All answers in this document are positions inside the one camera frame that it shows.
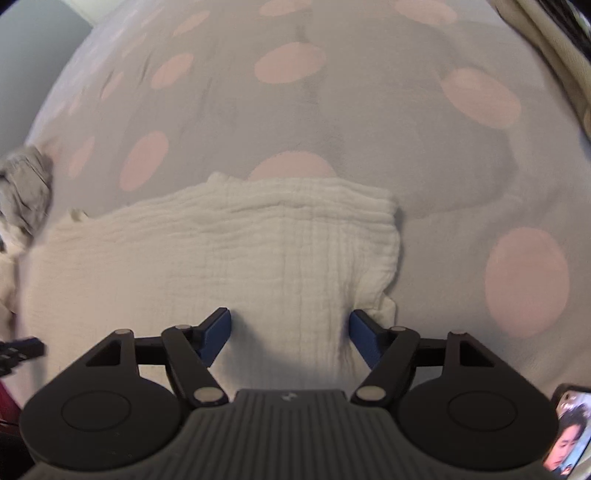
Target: gray fabric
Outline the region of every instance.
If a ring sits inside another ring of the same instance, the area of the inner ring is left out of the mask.
[[[10,225],[35,236],[51,201],[51,161],[35,147],[0,160],[0,213]]]
[[[281,63],[293,43],[307,50]],[[591,384],[591,146],[486,0],[128,0],[72,57],[29,141],[55,160],[48,225],[214,171],[309,166],[386,188],[401,209],[398,325],[468,331],[548,395]],[[174,325],[174,299],[163,315]]]

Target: pink polka dot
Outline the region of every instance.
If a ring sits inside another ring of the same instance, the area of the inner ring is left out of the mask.
[[[509,335],[528,338],[549,328],[562,314],[569,289],[564,254],[543,230],[511,230],[492,249],[486,264],[486,303]]]
[[[189,71],[193,64],[193,55],[181,53],[164,63],[152,77],[152,88],[160,90],[170,87],[174,82]]]
[[[50,138],[42,143],[39,151],[49,158],[53,163],[57,163],[61,159],[63,152],[63,145],[57,138]]]
[[[311,0],[271,0],[261,7],[259,13],[265,17],[279,17],[312,5]]]
[[[198,14],[191,15],[188,19],[186,19],[177,27],[177,29],[173,33],[173,37],[178,37],[183,33],[191,31],[192,29],[198,27],[203,21],[207,20],[208,17],[209,10],[205,10],[203,12],[199,12]]]
[[[74,115],[74,113],[76,113],[78,111],[78,109],[80,108],[81,104],[82,104],[82,92],[78,92],[78,94],[76,94],[76,96],[72,100],[72,103],[70,104],[70,107],[68,109],[68,115],[70,115],[70,116]]]
[[[336,177],[336,173],[324,158],[314,153],[286,151],[259,163],[248,180],[283,177]]]
[[[107,98],[110,97],[111,93],[113,93],[115,89],[119,86],[121,80],[123,80],[123,72],[119,72],[117,75],[111,78],[111,80],[109,80],[109,82],[103,88],[103,92],[100,94],[100,99],[102,101],[107,100]]]
[[[399,14],[427,25],[446,25],[457,20],[457,13],[437,0],[398,0],[394,8]]]
[[[311,43],[293,42],[271,50],[255,65],[255,76],[264,83],[290,83],[318,72],[326,54]]]
[[[136,48],[138,48],[142,43],[144,43],[144,41],[146,40],[146,38],[148,37],[147,33],[144,33],[143,35],[140,35],[138,38],[136,38],[133,42],[131,42],[129,45],[127,45],[123,51],[121,52],[121,58],[125,58],[127,55],[129,55],[131,52],[133,52]]]
[[[148,24],[152,23],[156,18],[162,13],[164,7],[160,7],[159,9],[155,10],[151,14],[149,14],[144,21],[142,22],[142,27],[147,27]]]
[[[68,175],[71,179],[75,179],[78,175],[80,175],[82,168],[90,159],[90,156],[92,155],[94,149],[95,138],[90,137],[82,144],[82,146],[78,150],[74,152],[74,154],[70,158],[70,165],[68,167]]]
[[[152,132],[133,147],[121,170],[119,186],[126,192],[141,187],[158,170],[168,153],[168,138],[162,132]]]
[[[454,70],[441,81],[441,88],[454,107],[487,127],[509,127],[521,114],[515,94],[481,70]]]

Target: red fabric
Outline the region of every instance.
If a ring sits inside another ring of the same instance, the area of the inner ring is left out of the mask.
[[[4,384],[0,382],[0,417],[10,423],[18,423],[21,409],[12,399]]]

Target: folded cloth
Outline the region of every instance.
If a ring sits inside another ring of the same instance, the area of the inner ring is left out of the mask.
[[[14,339],[12,318],[16,312],[16,263],[6,252],[0,253],[0,340]]]
[[[489,0],[550,64],[591,139],[591,64],[537,0]]]
[[[395,210],[386,190],[338,178],[213,174],[101,218],[75,212],[30,250],[20,318],[47,344],[42,380],[115,329],[159,335],[224,306],[232,336],[212,372],[230,395],[351,392],[369,370],[348,339],[350,311],[394,324],[383,292],[398,259]],[[142,374],[168,384],[161,368]]]

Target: beige fabric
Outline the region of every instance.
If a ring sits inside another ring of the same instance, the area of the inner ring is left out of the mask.
[[[499,15],[537,47],[548,61],[585,133],[591,138],[591,64],[536,0],[490,0]]]

